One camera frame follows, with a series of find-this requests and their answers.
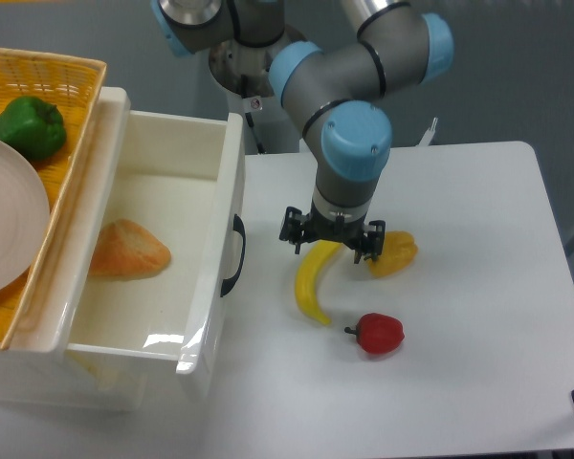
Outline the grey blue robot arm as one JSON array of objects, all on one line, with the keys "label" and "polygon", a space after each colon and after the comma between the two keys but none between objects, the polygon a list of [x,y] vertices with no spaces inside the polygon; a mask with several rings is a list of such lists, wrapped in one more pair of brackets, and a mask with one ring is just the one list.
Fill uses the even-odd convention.
[{"label": "grey blue robot arm", "polygon": [[341,243],[357,259],[383,251],[386,224],[366,215],[393,140],[376,101],[447,72],[449,24],[408,1],[346,1],[355,42],[332,53],[285,21],[281,1],[155,1],[177,55],[218,52],[215,80],[242,98],[273,98],[317,162],[311,208],[287,208],[280,239]]}]

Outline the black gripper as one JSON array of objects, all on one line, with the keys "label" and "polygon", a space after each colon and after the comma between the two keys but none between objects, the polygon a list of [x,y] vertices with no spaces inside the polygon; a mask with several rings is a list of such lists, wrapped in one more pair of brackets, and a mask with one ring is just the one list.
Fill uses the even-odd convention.
[{"label": "black gripper", "polygon": [[386,234],[384,220],[364,223],[364,218],[347,222],[342,217],[328,219],[316,209],[304,214],[300,209],[287,207],[283,216],[279,240],[294,247],[300,254],[301,246],[318,240],[338,242],[354,252],[354,263],[377,261],[383,253]]}]

